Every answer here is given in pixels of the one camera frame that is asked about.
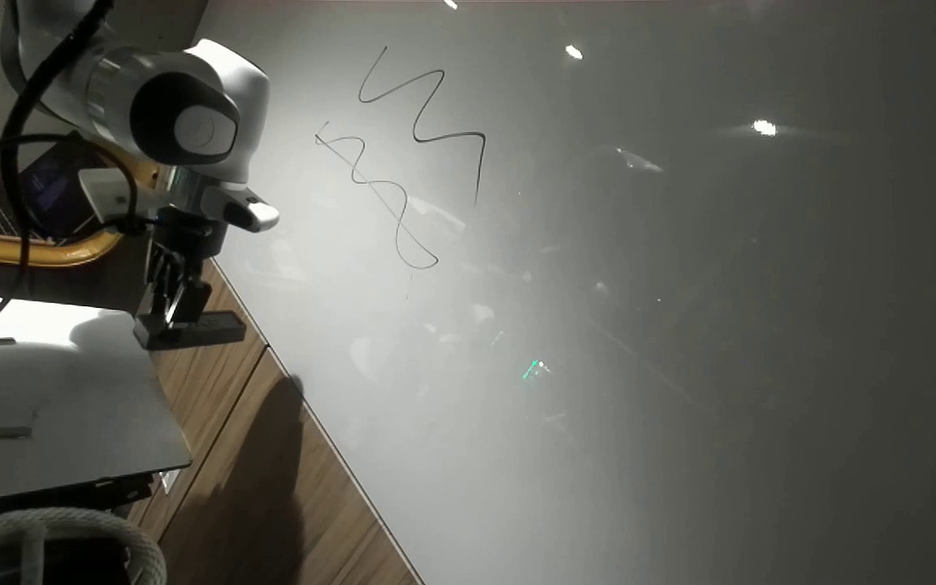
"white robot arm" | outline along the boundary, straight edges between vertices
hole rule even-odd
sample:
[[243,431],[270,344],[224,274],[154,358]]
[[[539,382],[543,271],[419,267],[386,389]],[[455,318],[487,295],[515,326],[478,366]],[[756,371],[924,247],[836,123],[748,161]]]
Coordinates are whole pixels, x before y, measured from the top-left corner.
[[[95,0],[7,0],[3,73],[17,90],[75,28]],[[42,95],[42,109],[84,137],[175,167],[167,205],[154,208],[154,258],[141,340],[224,340],[202,314],[202,262],[221,252],[229,226],[267,230],[275,208],[246,189],[246,163],[267,118],[267,75],[237,51],[202,40],[185,51],[141,51],[104,26],[88,51]]]

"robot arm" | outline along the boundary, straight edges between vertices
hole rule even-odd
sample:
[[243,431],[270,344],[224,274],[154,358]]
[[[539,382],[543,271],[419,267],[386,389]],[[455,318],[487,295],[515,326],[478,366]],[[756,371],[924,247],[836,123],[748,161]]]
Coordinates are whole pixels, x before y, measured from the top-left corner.
[[[3,73],[13,88],[64,40],[92,0],[7,0]],[[221,252],[229,226],[267,230],[275,208],[246,189],[270,80],[237,51],[202,40],[185,51],[141,51],[104,26],[88,51],[42,95],[42,109],[84,137],[175,170],[159,208],[150,208],[142,344],[219,340],[202,318],[202,262]]]

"whiteboard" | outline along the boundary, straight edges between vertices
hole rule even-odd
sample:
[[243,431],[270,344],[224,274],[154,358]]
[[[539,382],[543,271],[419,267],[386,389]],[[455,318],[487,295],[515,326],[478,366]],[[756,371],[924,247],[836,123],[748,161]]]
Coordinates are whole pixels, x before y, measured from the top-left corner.
[[224,274],[427,583],[936,583],[936,5],[202,36],[273,79]]

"black marker line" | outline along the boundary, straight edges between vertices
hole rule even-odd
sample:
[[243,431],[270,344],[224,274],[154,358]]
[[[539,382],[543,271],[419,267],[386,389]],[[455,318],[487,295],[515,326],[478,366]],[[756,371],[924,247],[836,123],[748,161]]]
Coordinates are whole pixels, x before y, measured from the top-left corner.
[[478,202],[478,195],[481,195],[481,171],[484,171],[484,161],[487,161],[487,144],[491,144],[491,137],[487,137],[484,131],[455,131],[455,132],[419,137],[419,123],[422,123],[433,98],[438,95],[443,80],[444,80],[444,70],[430,70],[430,73],[422,73],[422,75],[413,75],[413,79],[407,79],[407,80],[399,80],[399,86],[393,86],[393,88],[366,98],[366,95],[365,95],[365,90],[366,90],[366,80],[373,79],[373,73],[377,73],[377,66],[379,66],[379,59],[383,59],[386,51],[391,51],[386,47],[377,51],[373,66],[366,70],[366,75],[365,75],[365,80],[362,80],[358,101],[362,101],[362,103],[377,103],[377,101],[383,101],[383,98],[391,98],[391,95],[397,95],[397,90],[403,90],[403,88],[410,88],[410,86],[416,86],[416,80],[437,79],[430,98],[422,101],[422,109],[419,109],[416,118],[413,118],[413,144],[443,144],[443,139],[466,139],[466,137],[467,137],[467,139],[478,139],[478,161],[474,161],[474,202]]
[[[391,183],[391,180],[358,176],[358,171],[362,171],[362,163],[365,163],[365,155],[366,155],[366,139],[362,139],[362,137],[331,137],[331,139],[325,139],[325,137],[322,137],[325,126],[331,126],[331,123],[322,123],[322,126],[319,126],[314,148],[331,151],[331,153],[349,167],[349,180],[352,180],[354,186],[370,189],[373,197],[393,215],[393,220],[397,220],[397,230],[393,230],[397,258],[399,258],[407,267],[413,267],[413,271],[437,271],[437,267],[438,267],[438,253],[433,253],[433,252],[407,229],[407,208],[410,208],[410,193],[407,193],[407,186],[403,186],[403,183]],[[342,151],[335,151],[335,144],[358,144],[358,155],[349,161]],[[377,193],[379,186],[399,193],[399,213],[391,208],[391,205],[379,197],[379,193]],[[430,262],[413,262],[413,261],[407,258],[399,239],[410,239],[410,242],[430,258]]]

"scribble drawing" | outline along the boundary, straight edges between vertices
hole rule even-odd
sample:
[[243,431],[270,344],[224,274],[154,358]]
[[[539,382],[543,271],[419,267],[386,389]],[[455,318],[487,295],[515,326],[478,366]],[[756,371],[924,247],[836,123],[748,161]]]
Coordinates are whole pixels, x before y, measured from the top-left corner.
[[[365,137],[325,137],[331,123],[325,119],[322,131],[314,132],[314,148],[325,148],[328,153],[335,153],[346,167],[349,167],[349,180],[354,186],[365,186],[373,193],[373,197],[393,215],[397,230],[393,230],[393,247],[399,253],[399,261],[413,271],[437,271],[438,267],[438,253],[433,253],[407,226],[407,213],[410,213],[410,193],[403,183],[393,180],[370,180],[362,171],[362,163],[366,155],[366,139]],[[346,155],[339,151],[339,144],[354,144],[354,155]]]
[[484,161],[487,161],[487,144],[491,144],[491,137],[481,132],[481,131],[455,131],[455,132],[422,137],[419,126],[422,126],[422,118],[427,118],[433,98],[438,95],[438,88],[443,88],[443,80],[444,80],[444,70],[430,70],[430,73],[422,73],[422,75],[413,75],[413,79],[407,79],[407,80],[379,90],[379,95],[366,95],[366,80],[373,79],[373,73],[377,73],[377,66],[383,63],[386,51],[391,51],[386,47],[377,51],[373,66],[366,70],[366,75],[365,75],[365,80],[362,80],[358,101],[362,101],[362,103],[377,103],[377,101],[383,101],[383,98],[391,98],[391,95],[397,95],[397,90],[403,90],[403,88],[410,88],[410,86],[416,86],[416,80],[433,86],[433,88],[430,88],[430,98],[422,101],[422,109],[419,109],[416,118],[413,118],[410,137],[413,137],[413,144],[478,139],[478,161],[474,161],[474,202],[478,202],[478,195],[481,195],[481,171],[484,171]]

